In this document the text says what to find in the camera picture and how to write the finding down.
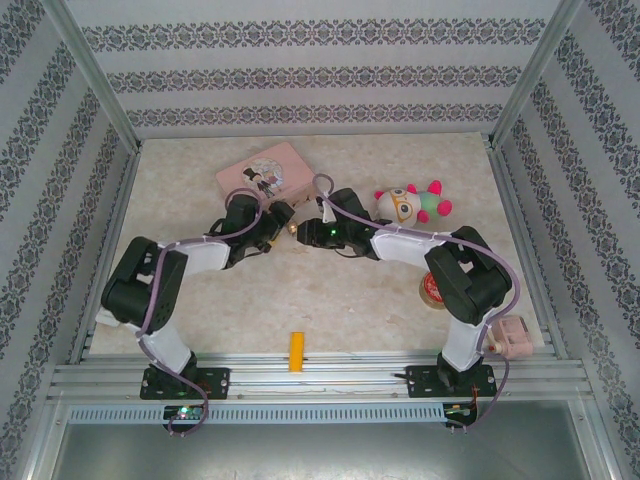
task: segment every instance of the yellow block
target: yellow block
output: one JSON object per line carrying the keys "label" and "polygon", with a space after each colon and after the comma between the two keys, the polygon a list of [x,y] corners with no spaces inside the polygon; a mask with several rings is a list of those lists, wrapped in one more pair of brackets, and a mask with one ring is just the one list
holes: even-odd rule
{"label": "yellow block", "polygon": [[302,359],[304,357],[304,333],[293,332],[291,334],[291,347],[289,348],[289,371],[301,372]]}

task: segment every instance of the white floor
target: white floor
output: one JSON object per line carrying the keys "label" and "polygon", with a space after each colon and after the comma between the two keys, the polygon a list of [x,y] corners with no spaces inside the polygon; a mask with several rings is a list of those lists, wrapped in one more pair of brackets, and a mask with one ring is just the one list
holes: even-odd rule
{"label": "white floor", "polygon": [[[538,346],[542,335],[524,283],[507,220],[479,134],[360,135],[148,140],[144,144],[118,244],[117,262],[132,238],[167,242],[199,236],[224,216],[215,174],[261,150],[289,141],[336,188],[351,187],[375,212],[373,192],[439,179],[452,214],[435,231],[475,227],[520,276],[522,315]],[[298,221],[319,216],[314,202]],[[290,332],[305,333],[308,352],[438,349],[449,315],[418,295],[424,272],[368,259],[344,259],[282,234],[268,255],[230,270],[185,279],[172,321],[196,353],[280,353]],[[138,353],[124,327],[97,325],[92,354]]]}

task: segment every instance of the wire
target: wire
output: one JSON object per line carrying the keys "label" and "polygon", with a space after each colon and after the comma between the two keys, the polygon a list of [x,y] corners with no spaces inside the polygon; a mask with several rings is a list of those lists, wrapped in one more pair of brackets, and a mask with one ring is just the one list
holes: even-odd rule
{"label": "wire", "polygon": [[[469,430],[469,426],[467,426],[464,423],[459,422],[457,420],[453,420],[452,418],[447,418],[443,423],[445,424],[445,427],[447,426],[447,423],[450,423],[452,425],[456,425],[456,426],[458,426],[458,427],[460,427],[462,429],[463,433],[467,433],[467,430]],[[451,427],[451,433],[453,433],[453,432],[454,432],[454,428],[452,426]]]}
{"label": "wire", "polygon": [[[154,274],[153,282],[151,286],[151,298],[149,299],[149,306],[147,307],[147,313],[144,317],[144,322],[142,323],[142,327],[140,327],[140,330],[136,332],[136,340],[138,342],[138,345],[140,345],[140,349],[143,351],[143,353],[147,356],[147,358],[151,361],[151,363],[156,368],[159,368],[160,370],[172,376],[173,378],[177,379],[181,383],[193,388],[202,397],[202,416],[200,417],[200,420],[198,421],[198,423],[194,424],[189,430],[185,432],[180,432],[181,437],[186,437],[187,435],[191,435],[192,433],[195,433],[204,424],[205,420],[209,416],[209,398],[207,397],[207,392],[205,392],[204,389],[202,389],[199,385],[196,385],[191,380],[183,377],[178,372],[174,372],[169,367],[167,367],[162,362],[160,362],[160,360],[158,360],[158,358],[149,350],[149,348],[145,344],[144,335],[147,333],[147,330],[149,330],[149,325],[151,324],[151,319],[153,318],[153,312],[156,308],[156,302],[158,301],[158,291],[160,289],[160,278],[162,276],[161,274],[162,274],[162,267],[164,265],[164,259],[171,250],[175,249],[180,245],[199,245],[204,243],[216,243],[222,240],[228,240],[229,238],[238,237],[240,235],[247,233],[249,230],[255,227],[257,223],[260,221],[260,217],[262,216],[262,212],[264,211],[264,208],[262,207],[262,201],[258,196],[258,194],[253,190],[251,190],[250,188],[242,187],[242,188],[236,188],[235,190],[231,191],[229,195],[227,195],[227,198],[225,199],[225,202],[224,202],[225,208],[229,207],[229,202],[231,201],[231,198],[240,192],[249,192],[258,200],[258,212],[256,213],[256,218],[248,226],[246,226],[245,228],[237,232],[229,233],[226,235],[219,235],[217,237],[209,237],[209,236],[203,235],[202,237],[180,240],[178,242],[171,243],[162,249],[162,251],[160,252],[160,256],[158,257],[158,263],[156,264],[156,270],[155,270],[155,274]],[[176,416],[171,417],[171,419],[169,420],[169,425],[167,426],[167,430],[169,430],[169,435],[171,436],[176,435],[176,432],[171,428],[176,418],[177,418]]]}
{"label": "wire", "polygon": [[249,253],[249,254],[245,255],[245,256],[244,256],[244,257],[242,257],[242,258],[243,258],[243,260],[244,260],[245,258],[249,258],[249,257],[257,257],[258,255],[262,255],[263,253],[264,253],[264,252],[253,252],[253,253]]}
{"label": "wire", "polygon": [[[329,190],[327,191],[326,194],[323,192],[323,190],[318,185],[318,180],[321,179],[321,178],[324,178],[325,180],[328,180],[329,183],[330,183]],[[338,213],[341,213],[342,215],[344,215],[347,218],[350,218],[352,220],[355,220],[356,222],[360,222],[360,223],[362,223],[364,225],[367,225],[367,226],[375,228],[375,229],[387,230],[387,231],[390,231],[390,232],[393,232],[393,233],[406,233],[406,234],[417,236],[417,237],[420,237],[420,238],[428,238],[430,240],[439,240],[439,241],[443,241],[443,242],[452,242],[452,243],[456,243],[458,245],[462,245],[464,247],[472,248],[473,250],[476,250],[477,252],[480,252],[480,253],[486,255],[487,257],[495,260],[496,262],[498,262],[507,271],[507,273],[509,274],[509,277],[511,277],[511,283],[513,284],[513,288],[514,288],[513,298],[507,304],[506,307],[504,307],[502,310],[499,310],[498,312],[493,313],[485,321],[485,324],[482,327],[482,331],[480,332],[480,335],[478,337],[478,342],[476,343],[476,351],[480,355],[484,356],[484,352],[482,351],[482,343],[484,342],[484,339],[487,336],[487,333],[489,332],[489,327],[498,318],[500,318],[503,315],[505,315],[508,312],[510,312],[511,309],[513,309],[513,307],[515,307],[516,303],[518,303],[518,300],[520,299],[520,281],[518,280],[518,276],[517,276],[515,270],[513,269],[513,267],[511,267],[511,265],[509,265],[506,262],[506,260],[504,260],[502,257],[497,255],[496,253],[492,252],[488,248],[484,248],[484,247],[482,247],[480,245],[477,245],[477,244],[475,244],[473,242],[469,242],[467,240],[463,240],[463,239],[460,239],[460,238],[455,238],[455,237],[452,237],[451,235],[443,235],[443,234],[435,233],[435,232],[425,232],[425,231],[422,231],[422,230],[416,230],[415,228],[406,228],[406,227],[391,226],[391,225],[381,225],[379,223],[375,223],[375,222],[372,222],[370,220],[366,220],[364,218],[358,217],[357,215],[354,215],[354,214],[352,214],[350,212],[347,212],[346,210],[338,207],[335,203],[333,203],[331,200],[329,200],[328,197],[329,197],[329,195],[331,195],[331,193],[333,193],[333,189],[334,189],[334,186],[335,186],[335,183],[334,183],[333,179],[329,175],[326,175],[324,173],[318,173],[318,174],[314,175],[312,182],[313,182],[313,185],[316,187],[316,190],[318,191],[318,196],[320,198],[322,198],[325,202],[327,202],[327,204],[333,210],[335,210]],[[509,360],[507,360],[507,358],[503,357],[502,355],[495,355],[495,356],[496,357],[500,357],[505,362],[504,377],[502,378],[502,382],[500,382],[500,386],[498,387],[498,389],[496,391],[496,394],[494,395],[493,399],[489,403],[489,406],[487,407],[487,410],[485,411],[485,413],[480,418],[478,418],[473,423],[473,425],[477,425],[480,422],[481,419],[485,418],[491,412],[491,410],[493,410],[493,407],[496,404],[496,402],[498,401],[498,398],[500,397],[500,394],[502,393],[502,390],[504,389],[504,386],[507,383],[507,379],[509,377]]]}
{"label": "wire", "polygon": [[340,253],[339,250],[334,250],[338,255],[344,258],[360,258],[362,255],[345,255],[344,253]]}

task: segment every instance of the striped wallpaper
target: striped wallpaper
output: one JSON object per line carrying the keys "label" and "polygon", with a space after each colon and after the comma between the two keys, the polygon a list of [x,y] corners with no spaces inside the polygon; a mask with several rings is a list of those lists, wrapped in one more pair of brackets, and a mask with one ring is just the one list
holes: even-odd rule
{"label": "striped wallpaper", "polygon": [[638,5],[578,10],[502,146],[564,340],[640,478]]}
{"label": "striped wallpaper", "polygon": [[0,7],[0,479],[82,319],[129,155],[42,6]]}
{"label": "striped wallpaper", "polygon": [[141,138],[480,130],[557,0],[70,0]]}

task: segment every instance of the plush toy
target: plush toy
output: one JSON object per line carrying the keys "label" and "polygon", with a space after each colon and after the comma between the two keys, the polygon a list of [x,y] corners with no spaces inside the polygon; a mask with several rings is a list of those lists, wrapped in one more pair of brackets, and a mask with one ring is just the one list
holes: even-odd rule
{"label": "plush toy", "polygon": [[435,216],[446,217],[451,213],[453,203],[444,200],[441,193],[442,183],[439,180],[431,182],[426,192],[418,192],[412,184],[406,190],[377,191],[378,215],[406,227],[412,227],[416,222],[427,223]]}

